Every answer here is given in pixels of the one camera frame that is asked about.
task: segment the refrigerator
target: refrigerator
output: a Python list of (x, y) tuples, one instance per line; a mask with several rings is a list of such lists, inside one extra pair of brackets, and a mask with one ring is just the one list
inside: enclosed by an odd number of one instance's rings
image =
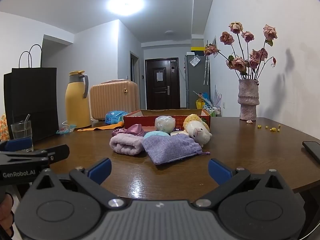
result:
[(186, 99), (187, 109), (196, 109), (196, 100), (199, 98), (195, 93), (208, 93), (210, 95), (210, 75), (209, 84), (207, 85), (207, 75), (205, 84), (204, 81), (204, 70), (205, 70), (205, 59), (206, 56), (196, 56), (200, 59), (199, 63), (193, 66), (190, 61), (194, 59), (193, 55), (186, 55), (184, 64), (186, 68)]

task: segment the orange strap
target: orange strap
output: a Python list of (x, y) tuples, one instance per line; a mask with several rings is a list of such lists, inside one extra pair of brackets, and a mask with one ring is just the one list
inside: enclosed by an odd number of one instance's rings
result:
[(111, 125), (105, 125), (101, 127), (95, 127), (95, 128), (87, 128), (87, 129), (79, 129), (78, 132), (82, 131), (95, 131), (95, 130), (108, 130), (108, 129), (115, 129), (115, 128), (121, 128), (124, 126), (124, 122), (120, 121), (119, 123), (116, 124), (111, 124)]

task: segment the smartphone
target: smartphone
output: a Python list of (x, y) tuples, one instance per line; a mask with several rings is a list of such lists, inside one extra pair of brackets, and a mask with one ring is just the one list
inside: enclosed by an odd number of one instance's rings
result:
[(317, 142), (304, 141), (302, 142), (302, 145), (305, 147), (307, 152), (310, 153), (318, 163), (320, 163), (320, 144)]

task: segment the plush toy face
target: plush toy face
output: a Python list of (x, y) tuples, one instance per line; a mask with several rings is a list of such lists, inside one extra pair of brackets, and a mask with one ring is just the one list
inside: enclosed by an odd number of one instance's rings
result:
[(206, 127), (199, 121), (190, 121), (186, 127), (190, 137), (195, 140), (201, 147), (209, 142), (212, 134), (206, 129)]

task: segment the white plush toy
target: white plush toy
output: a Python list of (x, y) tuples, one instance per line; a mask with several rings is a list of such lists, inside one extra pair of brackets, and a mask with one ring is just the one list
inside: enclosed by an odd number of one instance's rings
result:
[(184, 129), (188, 132), (191, 138), (201, 147), (209, 142), (212, 134), (209, 132), (209, 127), (196, 114), (189, 115), (184, 123)]

